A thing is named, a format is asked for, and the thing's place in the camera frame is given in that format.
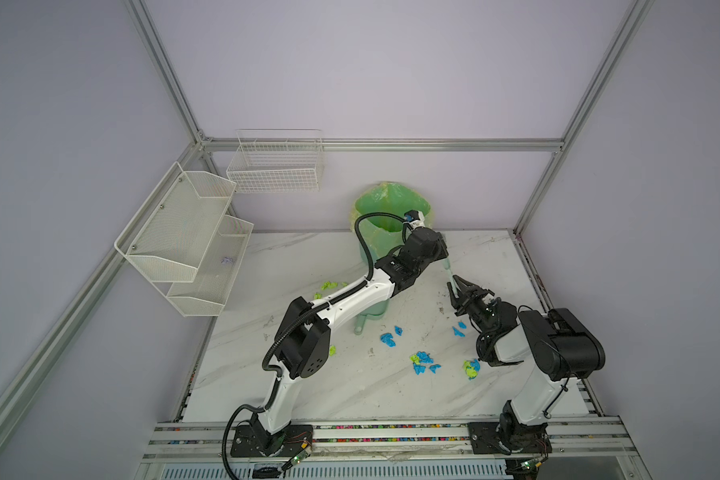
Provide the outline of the green plastic dustpan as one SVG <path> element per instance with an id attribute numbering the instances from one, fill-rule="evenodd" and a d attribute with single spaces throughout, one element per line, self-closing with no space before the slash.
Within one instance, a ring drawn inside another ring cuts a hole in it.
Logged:
<path id="1" fill-rule="evenodd" d="M 389 306 L 389 301 L 384 300 L 376 303 L 373 306 L 363 310 L 360 314 L 355 317 L 354 321 L 354 334 L 361 335 L 364 331 L 365 324 L 368 321 L 380 320 L 384 317 Z"/>

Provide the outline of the green hand brush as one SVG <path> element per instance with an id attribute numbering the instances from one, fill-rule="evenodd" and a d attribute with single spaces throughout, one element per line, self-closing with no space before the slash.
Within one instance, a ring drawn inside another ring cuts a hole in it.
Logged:
<path id="1" fill-rule="evenodd" d="M 453 271 L 452 271 L 450 260 L 448 258 L 444 258 L 442 260 L 442 264 L 443 264 L 444 270 L 448 277 L 448 283 L 450 285 L 454 285 Z"/>

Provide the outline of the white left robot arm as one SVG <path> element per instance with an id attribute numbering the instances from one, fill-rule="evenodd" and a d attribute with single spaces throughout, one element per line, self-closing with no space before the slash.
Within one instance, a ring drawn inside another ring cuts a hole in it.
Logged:
<path id="1" fill-rule="evenodd" d="M 289 437 L 292 413 L 301 382 L 316 374 L 330 356 L 331 335 L 365 310 L 391 299 L 413 286 L 434 263 L 448 257 L 444 236 L 412 216 L 389 216 L 402 224 L 402 243 L 376 259 L 358 226 L 354 233 L 365 256 L 365 276 L 321 300 L 293 300 L 261 362 L 274 375 L 271 391 L 259 407 L 243 404 L 231 416 L 250 432 L 256 454 L 278 453 Z"/>

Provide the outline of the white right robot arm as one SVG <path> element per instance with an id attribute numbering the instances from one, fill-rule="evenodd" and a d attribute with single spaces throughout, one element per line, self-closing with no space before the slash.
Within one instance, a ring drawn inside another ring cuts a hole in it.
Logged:
<path id="1" fill-rule="evenodd" d="M 469 425 L 473 447 L 487 453 L 542 453 L 551 412 L 576 379 L 606 363 L 601 342 L 567 308 L 546 313 L 502 300 L 491 290 L 457 275 L 447 283 L 456 316 L 477 331 L 477 360 L 491 367 L 533 365 L 495 423 Z"/>

